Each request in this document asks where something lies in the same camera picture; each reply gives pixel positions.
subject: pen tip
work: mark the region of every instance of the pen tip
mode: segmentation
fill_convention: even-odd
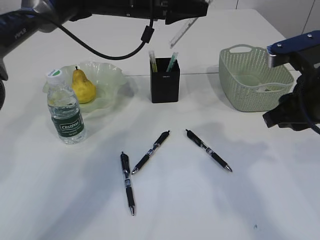
[[[228,172],[230,172],[230,173],[233,172],[232,169],[231,169],[231,167],[230,167],[229,165],[225,166],[224,168],[225,168]]]
[[[131,214],[132,216],[134,216],[136,213],[135,213],[135,207],[134,206],[131,206],[130,207],[130,211],[131,211]]]
[[[136,168],[134,168],[133,170],[132,170],[132,175],[134,175],[134,174],[136,174],[136,172],[138,172],[138,169],[136,169]]]

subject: white wall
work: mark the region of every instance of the white wall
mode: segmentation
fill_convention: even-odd
[[[17,10],[21,6],[21,0],[0,0],[0,14]]]
[[[0,0],[0,14],[21,0]],[[320,0],[213,0],[212,9],[256,9],[286,38],[320,30]]]
[[[320,0],[315,0],[303,33],[320,30]]]
[[[300,35],[314,0],[239,0],[238,9],[256,9],[286,38]]]

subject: black pen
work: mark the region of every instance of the black pen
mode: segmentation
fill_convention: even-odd
[[[166,138],[170,135],[170,131],[165,131],[161,134],[161,136],[158,138],[157,141],[155,141],[155,143],[153,144],[153,148],[150,149],[146,155],[144,155],[144,157],[140,160],[140,162],[138,162],[138,164],[134,167],[133,171],[132,171],[132,175],[137,173],[144,165],[145,163],[149,160],[149,158],[151,157],[151,155],[155,152],[155,150],[157,148],[160,147],[160,145],[166,140]]]
[[[132,192],[131,180],[130,180],[130,166],[129,157],[122,152],[121,156],[122,172],[124,175],[124,185],[126,191],[126,198],[128,200],[128,206],[131,211],[132,216],[136,214],[136,205],[134,200],[134,194]]]
[[[232,173],[231,167],[226,163],[218,154],[216,154],[210,147],[207,147],[205,143],[197,137],[192,131],[186,129],[186,135],[189,139],[194,141],[199,147],[203,148],[214,160],[217,161],[225,170]]]

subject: bottle cap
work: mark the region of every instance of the bottle cap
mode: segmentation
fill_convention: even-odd
[[[61,70],[54,69],[46,74],[46,81],[48,84],[60,84],[64,82],[63,74]]]

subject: basket handle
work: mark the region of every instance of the basket handle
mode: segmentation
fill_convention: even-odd
[[[232,47],[227,48],[227,50],[231,54],[238,54],[239,52],[231,52],[232,49],[236,49],[236,48],[248,48],[248,49],[250,49],[250,51],[246,51],[245,53],[250,53],[254,49],[253,46],[250,46],[250,45],[247,45],[247,44],[238,44],[238,45],[234,45]]]
[[[266,91],[268,89],[268,87],[278,87],[278,88],[281,88],[281,89],[273,90],[273,91],[271,91],[271,90]],[[276,92],[283,91],[287,87],[288,87],[288,84],[273,82],[273,83],[266,83],[266,84],[262,84],[262,85],[256,86],[256,87],[254,87],[254,90],[257,93],[276,93]]]

